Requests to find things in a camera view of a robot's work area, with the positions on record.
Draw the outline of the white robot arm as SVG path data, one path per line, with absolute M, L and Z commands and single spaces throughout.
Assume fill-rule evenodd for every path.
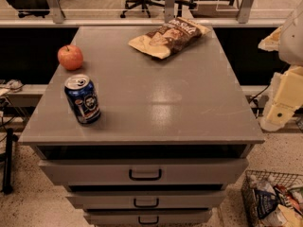
M 274 73 L 269 99 L 259 121 L 264 130 L 278 131 L 303 106 L 303 2 L 258 48 L 277 51 L 279 58 L 290 65 L 283 74 Z

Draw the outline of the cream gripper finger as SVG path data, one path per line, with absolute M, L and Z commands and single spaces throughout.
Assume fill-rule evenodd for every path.
M 281 29 L 281 26 L 278 27 L 269 36 L 262 39 L 258 44 L 258 48 L 265 51 L 278 51 Z
M 303 105 L 303 67 L 292 65 L 283 74 L 274 73 L 270 90 L 259 124 L 263 130 L 278 131 Z

